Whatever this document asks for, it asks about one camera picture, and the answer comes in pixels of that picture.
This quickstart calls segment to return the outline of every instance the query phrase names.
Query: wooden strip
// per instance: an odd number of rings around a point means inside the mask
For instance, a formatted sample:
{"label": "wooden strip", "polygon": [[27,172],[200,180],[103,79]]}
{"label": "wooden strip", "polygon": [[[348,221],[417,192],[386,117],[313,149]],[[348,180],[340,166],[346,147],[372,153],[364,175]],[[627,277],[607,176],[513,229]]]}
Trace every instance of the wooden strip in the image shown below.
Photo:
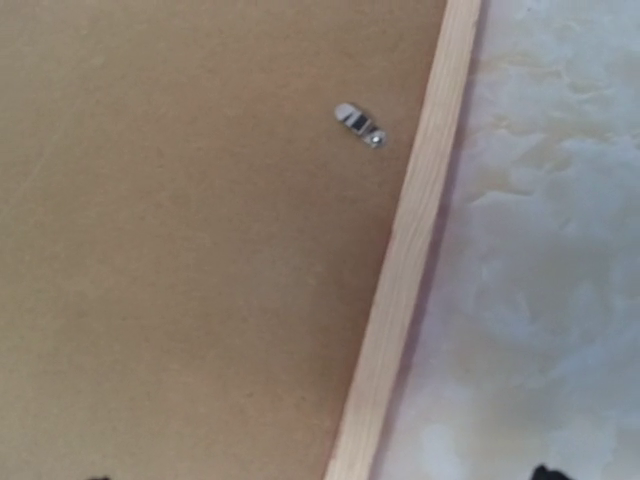
{"label": "wooden strip", "polygon": [[481,0],[448,0],[369,324],[325,480],[367,480],[417,302]]}

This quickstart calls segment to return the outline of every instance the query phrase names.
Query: marble floor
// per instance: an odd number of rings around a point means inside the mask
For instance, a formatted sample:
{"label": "marble floor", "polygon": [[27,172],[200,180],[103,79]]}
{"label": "marble floor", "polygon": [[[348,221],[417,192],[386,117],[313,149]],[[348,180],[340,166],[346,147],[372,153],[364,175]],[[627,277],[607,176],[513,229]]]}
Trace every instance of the marble floor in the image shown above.
{"label": "marble floor", "polygon": [[640,478],[640,3],[489,0],[475,57],[374,477]]}

